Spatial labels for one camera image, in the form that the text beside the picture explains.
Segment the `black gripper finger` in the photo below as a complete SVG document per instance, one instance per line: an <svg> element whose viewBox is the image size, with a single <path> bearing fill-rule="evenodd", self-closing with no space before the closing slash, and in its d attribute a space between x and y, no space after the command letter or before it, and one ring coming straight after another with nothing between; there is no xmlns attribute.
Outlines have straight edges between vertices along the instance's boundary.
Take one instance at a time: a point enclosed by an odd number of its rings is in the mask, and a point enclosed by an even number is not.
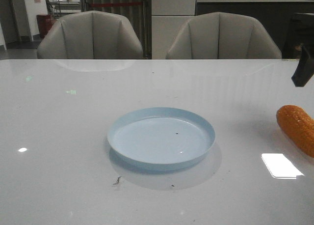
<svg viewBox="0 0 314 225"><path fill-rule="evenodd" d="M304 87L314 75L314 45L302 46L301 57L291 79L296 87Z"/></svg>

